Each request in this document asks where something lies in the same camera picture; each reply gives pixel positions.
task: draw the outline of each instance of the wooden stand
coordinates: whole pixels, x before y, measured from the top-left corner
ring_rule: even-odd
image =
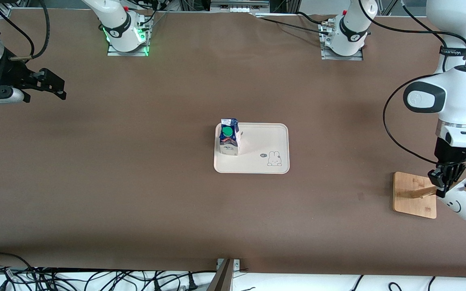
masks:
[[[393,174],[393,210],[436,218],[436,188],[428,177],[396,172]]]

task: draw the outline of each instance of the wooden base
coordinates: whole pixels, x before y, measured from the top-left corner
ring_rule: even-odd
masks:
[[[396,172],[393,174],[393,210],[397,212],[436,218],[436,196],[412,198],[411,191],[433,187],[428,177]]]

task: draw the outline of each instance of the brown table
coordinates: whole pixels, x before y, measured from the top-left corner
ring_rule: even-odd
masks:
[[[322,61],[314,33],[169,13],[149,57],[106,57],[92,11],[50,16],[50,46],[29,67],[63,77],[67,100],[32,92],[30,104],[0,105],[0,251],[36,266],[198,270],[234,257],[254,272],[466,276],[466,221],[441,203],[434,220],[391,207],[392,173],[431,165],[392,143],[381,110],[434,71],[433,36],[372,26],[364,61]],[[42,45],[40,10],[11,19]],[[389,110],[396,138],[433,157],[437,116],[410,112],[400,94]],[[216,173],[225,117],[286,124],[290,171]]]

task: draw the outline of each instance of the white tray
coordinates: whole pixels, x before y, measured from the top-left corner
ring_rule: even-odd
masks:
[[[285,174],[290,167],[289,133],[281,123],[238,124],[240,155],[220,153],[220,123],[215,127],[213,166],[219,173]]]

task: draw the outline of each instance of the black velcro strap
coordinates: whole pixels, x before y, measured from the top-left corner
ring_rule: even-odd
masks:
[[[466,57],[466,48],[446,48],[445,46],[441,46],[440,55],[446,55],[448,57]]]
[[[346,35],[348,38],[349,42],[357,42],[361,37],[363,37],[368,30],[362,31],[362,32],[355,32],[349,30],[345,25],[344,25],[344,17],[341,18],[339,21],[339,27],[341,29],[341,32]]]
[[[120,37],[122,37],[122,34],[127,29],[129,29],[129,27],[131,27],[131,15],[129,13],[126,13],[126,14],[127,14],[127,19],[125,20],[125,22],[121,26],[110,28],[110,27],[107,27],[107,26],[103,25],[105,31],[107,32],[107,34],[110,37],[120,38]]]

